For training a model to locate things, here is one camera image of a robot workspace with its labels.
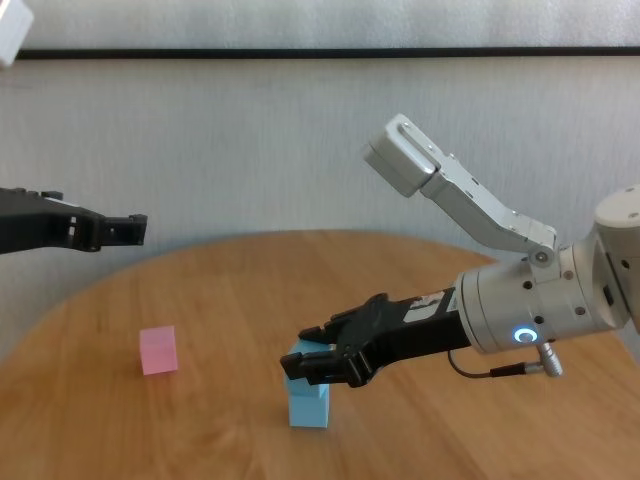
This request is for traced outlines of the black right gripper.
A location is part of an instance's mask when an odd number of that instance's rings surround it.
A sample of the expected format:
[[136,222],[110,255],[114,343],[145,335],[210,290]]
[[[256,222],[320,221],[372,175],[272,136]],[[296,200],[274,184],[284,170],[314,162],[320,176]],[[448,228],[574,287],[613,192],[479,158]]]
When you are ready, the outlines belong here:
[[296,352],[283,356],[280,365],[290,380],[362,387],[392,363],[468,347],[455,301],[454,288],[397,301],[377,294],[298,333],[300,340],[339,344],[339,354]]

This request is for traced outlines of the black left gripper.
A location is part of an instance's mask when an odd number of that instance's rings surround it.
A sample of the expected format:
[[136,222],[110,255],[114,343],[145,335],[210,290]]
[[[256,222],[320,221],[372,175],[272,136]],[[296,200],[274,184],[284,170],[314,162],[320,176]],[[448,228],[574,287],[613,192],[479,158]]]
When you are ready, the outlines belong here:
[[60,192],[48,196],[47,192],[2,188],[1,253],[48,247],[97,252],[103,247],[144,244],[146,215],[93,215],[77,220],[82,211],[80,206],[65,202]]

